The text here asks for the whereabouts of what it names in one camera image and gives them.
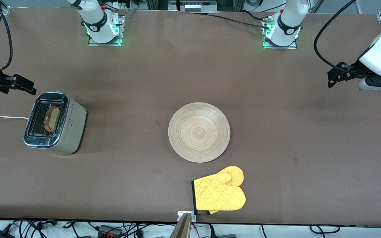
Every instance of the oven mitt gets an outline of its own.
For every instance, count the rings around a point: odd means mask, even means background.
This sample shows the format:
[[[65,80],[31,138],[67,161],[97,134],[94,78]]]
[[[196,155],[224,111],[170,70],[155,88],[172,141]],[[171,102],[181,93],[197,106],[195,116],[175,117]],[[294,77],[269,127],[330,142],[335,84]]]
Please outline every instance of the oven mitt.
[[[232,179],[226,183],[226,185],[240,186],[243,183],[243,171],[237,166],[225,167],[218,173],[229,173],[232,176]],[[208,211],[208,214],[214,214],[216,212],[218,211]]]
[[[238,186],[228,185],[240,185],[243,181],[243,173],[239,172],[240,169],[238,167],[230,167],[215,175],[192,181],[193,206],[195,211],[203,210],[212,214],[217,211],[235,211],[243,207],[246,198],[242,189]],[[235,178],[231,174],[241,174],[242,178],[240,176]]]

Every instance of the brown tabletop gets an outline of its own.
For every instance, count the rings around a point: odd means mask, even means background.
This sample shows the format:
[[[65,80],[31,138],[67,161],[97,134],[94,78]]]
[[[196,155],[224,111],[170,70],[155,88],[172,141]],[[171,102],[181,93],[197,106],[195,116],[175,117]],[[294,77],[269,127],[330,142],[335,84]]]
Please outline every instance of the brown tabletop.
[[[0,119],[0,217],[175,221],[193,208],[192,180],[236,165],[245,206],[198,221],[381,225],[381,92],[358,80],[327,87],[313,39],[330,16],[307,15],[298,50],[265,50],[259,29],[167,11],[136,12],[121,47],[88,47],[75,10],[14,9],[5,73],[38,94],[63,91],[88,117],[70,156],[28,148],[26,121]],[[342,15],[319,50],[353,63],[380,31],[375,15]],[[8,55],[0,24],[0,65]],[[29,116],[35,99],[0,93],[0,115]],[[232,130],[205,164],[168,141],[174,112],[195,101],[221,109]]]

